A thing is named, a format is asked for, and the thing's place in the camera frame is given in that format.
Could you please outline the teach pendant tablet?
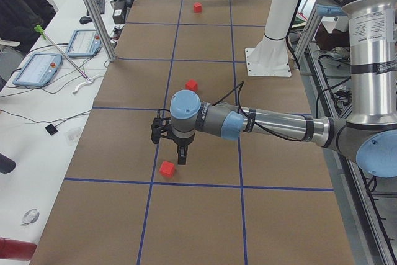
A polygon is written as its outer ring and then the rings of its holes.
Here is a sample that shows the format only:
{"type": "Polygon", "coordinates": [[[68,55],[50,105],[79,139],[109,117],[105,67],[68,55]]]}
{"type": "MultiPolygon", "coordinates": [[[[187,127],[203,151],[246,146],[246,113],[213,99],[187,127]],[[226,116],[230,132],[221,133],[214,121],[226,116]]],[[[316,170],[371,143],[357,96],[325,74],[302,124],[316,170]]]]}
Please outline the teach pendant tablet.
{"type": "Polygon", "coordinates": [[[75,30],[68,43],[66,54],[71,58],[88,58],[102,46],[96,30],[75,30]]]}
{"type": "Polygon", "coordinates": [[[33,54],[13,80],[13,85],[43,87],[56,75],[63,63],[60,54],[33,54]]]}

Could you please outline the clear tape roll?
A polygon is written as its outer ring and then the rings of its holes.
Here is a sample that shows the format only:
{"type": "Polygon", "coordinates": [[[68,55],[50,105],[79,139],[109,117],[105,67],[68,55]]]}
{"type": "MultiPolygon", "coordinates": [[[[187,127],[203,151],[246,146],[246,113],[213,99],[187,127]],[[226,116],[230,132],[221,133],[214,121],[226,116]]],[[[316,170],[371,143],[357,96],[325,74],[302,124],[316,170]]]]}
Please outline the clear tape roll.
{"type": "Polygon", "coordinates": [[[21,220],[21,225],[27,226],[35,223],[40,216],[40,212],[38,209],[30,209],[24,213],[22,220],[21,220]]]}

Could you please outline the brown paper table cover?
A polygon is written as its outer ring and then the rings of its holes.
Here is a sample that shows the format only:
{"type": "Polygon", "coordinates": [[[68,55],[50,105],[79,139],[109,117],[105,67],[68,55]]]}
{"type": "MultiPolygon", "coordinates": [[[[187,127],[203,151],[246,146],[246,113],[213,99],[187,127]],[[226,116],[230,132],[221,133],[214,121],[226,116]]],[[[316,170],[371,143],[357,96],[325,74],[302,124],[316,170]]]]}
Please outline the brown paper table cover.
{"type": "Polygon", "coordinates": [[[272,0],[135,0],[33,264],[353,264],[321,148],[198,132],[171,178],[158,108],[185,83],[203,101],[243,82],[243,106],[309,114],[300,72],[250,77],[272,0]],[[193,3],[202,3],[194,13],[193,3]]]}

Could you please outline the near teach pendant tablet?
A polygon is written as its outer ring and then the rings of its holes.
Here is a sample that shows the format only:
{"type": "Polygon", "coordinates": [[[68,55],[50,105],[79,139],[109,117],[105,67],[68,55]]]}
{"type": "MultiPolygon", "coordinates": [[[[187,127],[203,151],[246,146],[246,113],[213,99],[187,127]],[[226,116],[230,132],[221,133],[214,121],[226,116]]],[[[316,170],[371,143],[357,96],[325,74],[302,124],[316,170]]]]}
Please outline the near teach pendant tablet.
{"type": "Polygon", "coordinates": [[[13,85],[43,87],[56,75],[63,63],[60,54],[33,54],[13,80],[13,85]]]}

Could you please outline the small black square sensor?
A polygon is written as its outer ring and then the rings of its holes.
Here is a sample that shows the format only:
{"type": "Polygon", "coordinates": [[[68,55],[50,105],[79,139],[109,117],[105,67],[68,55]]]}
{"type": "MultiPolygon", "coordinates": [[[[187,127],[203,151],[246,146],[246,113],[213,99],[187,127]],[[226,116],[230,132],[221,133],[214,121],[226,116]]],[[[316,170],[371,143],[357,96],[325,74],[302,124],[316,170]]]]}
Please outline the small black square sensor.
{"type": "Polygon", "coordinates": [[[55,125],[53,125],[53,124],[48,124],[46,127],[45,127],[45,130],[48,132],[48,134],[49,135],[54,135],[54,134],[56,134],[57,132],[58,132],[58,129],[56,128],[56,126],[55,125]]]}

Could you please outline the black power adapter box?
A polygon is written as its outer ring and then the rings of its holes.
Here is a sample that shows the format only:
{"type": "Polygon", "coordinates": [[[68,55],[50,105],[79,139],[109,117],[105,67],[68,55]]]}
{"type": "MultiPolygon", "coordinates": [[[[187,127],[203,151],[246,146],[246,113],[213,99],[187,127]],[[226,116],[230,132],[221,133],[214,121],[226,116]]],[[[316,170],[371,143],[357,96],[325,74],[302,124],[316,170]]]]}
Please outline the black power adapter box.
{"type": "Polygon", "coordinates": [[[126,18],[126,4],[125,1],[115,1],[113,5],[113,14],[112,18],[114,21],[114,24],[124,24],[125,23],[125,18],[126,18]]]}

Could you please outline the aluminium frame post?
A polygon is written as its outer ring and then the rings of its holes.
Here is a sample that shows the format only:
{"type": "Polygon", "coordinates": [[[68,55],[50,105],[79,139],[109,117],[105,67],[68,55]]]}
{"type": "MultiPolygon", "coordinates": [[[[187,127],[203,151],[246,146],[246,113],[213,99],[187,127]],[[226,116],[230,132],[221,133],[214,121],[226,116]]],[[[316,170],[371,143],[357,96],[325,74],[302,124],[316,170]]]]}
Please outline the aluminium frame post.
{"type": "Polygon", "coordinates": [[[83,0],[86,9],[89,11],[90,17],[94,23],[94,27],[99,34],[102,46],[107,54],[108,60],[113,62],[116,58],[115,50],[111,44],[110,38],[107,33],[107,29],[102,20],[99,8],[97,7],[95,0],[83,0]]]}

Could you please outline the seated person in black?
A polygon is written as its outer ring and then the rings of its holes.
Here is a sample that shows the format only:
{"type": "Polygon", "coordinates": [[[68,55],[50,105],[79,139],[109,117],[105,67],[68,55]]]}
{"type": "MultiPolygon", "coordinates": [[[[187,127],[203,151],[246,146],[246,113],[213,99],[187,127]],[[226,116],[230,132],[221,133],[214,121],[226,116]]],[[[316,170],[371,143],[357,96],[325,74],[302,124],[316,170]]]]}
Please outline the seated person in black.
{"type": "Polygon", "coordinates": [[[28,53],[40,37],[34,27],[46,28],[55,15],[47,0],[1,0],[1,38],[19,42],[16,50],[28,53]]]}

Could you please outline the red object at edge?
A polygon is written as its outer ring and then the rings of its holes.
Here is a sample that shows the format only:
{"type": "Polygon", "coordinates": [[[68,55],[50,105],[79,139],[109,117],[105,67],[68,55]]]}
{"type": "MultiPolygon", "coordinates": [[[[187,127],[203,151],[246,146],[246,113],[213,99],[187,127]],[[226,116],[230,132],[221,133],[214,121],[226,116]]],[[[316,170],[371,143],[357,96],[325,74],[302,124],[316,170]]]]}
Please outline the red object at edge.
{"type": "Polygon", "coordinates": [[[29,261],[36,249],[35,243],[1,238],[1,259],[29,261]]]}

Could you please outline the black computer mouse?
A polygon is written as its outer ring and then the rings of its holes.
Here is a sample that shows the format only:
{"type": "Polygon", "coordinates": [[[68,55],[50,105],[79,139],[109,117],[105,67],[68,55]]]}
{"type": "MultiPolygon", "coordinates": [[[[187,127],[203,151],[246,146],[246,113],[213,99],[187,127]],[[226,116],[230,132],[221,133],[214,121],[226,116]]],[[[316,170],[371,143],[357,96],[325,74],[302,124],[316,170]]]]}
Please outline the black computer mouse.
{"type": "Polygon", "coordinates": [[[89,16],[82,16],[82,17],[80,18],[80,20],[79,20],[79,23],[80,23],[81,25],[88,24],[88,23],[90,23],[90,22],[92,22],[92,19],[91,19],[89,16]]]}

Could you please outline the far teach pendant tablet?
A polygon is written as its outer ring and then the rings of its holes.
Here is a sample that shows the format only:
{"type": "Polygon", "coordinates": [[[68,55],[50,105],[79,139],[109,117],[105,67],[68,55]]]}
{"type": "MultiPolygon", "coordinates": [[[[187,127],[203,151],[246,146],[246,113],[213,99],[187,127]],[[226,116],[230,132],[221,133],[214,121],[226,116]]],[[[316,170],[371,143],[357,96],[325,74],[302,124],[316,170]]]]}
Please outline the far teach pendant tablet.
{"type": "Polygon", "coordinates": [[[88,58],[102,46],[96,30],[75,30],[68,43],[66,54],[71,58],[88,58]]]}

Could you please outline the red cube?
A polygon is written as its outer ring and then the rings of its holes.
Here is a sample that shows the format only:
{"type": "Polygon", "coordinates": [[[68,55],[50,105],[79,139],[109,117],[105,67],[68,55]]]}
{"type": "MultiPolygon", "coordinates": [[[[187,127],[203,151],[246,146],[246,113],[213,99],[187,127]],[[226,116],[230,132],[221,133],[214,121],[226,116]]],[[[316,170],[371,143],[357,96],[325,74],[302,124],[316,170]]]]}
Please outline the red cube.
{"type": "Polygon", "coordinates": [[[194,79],[190,79],[186,82],[185,88],[186,90],[197,92],[199,89],[198,82],[196,82],[194,79]]]}
{"type": "Polygon", "coordinates": [[[194,13],[201,13],[202,12],[202,3],[201,2],[193,3],[193,10],[194,10],[194,13]]]}
{"type": "Polygon", "coordinates": [[[175,171],[176,171],[176,167],[174,163],[169,161],[163,161],[159,168],[159,173],[166,178],[173,177],[175,171]]]}

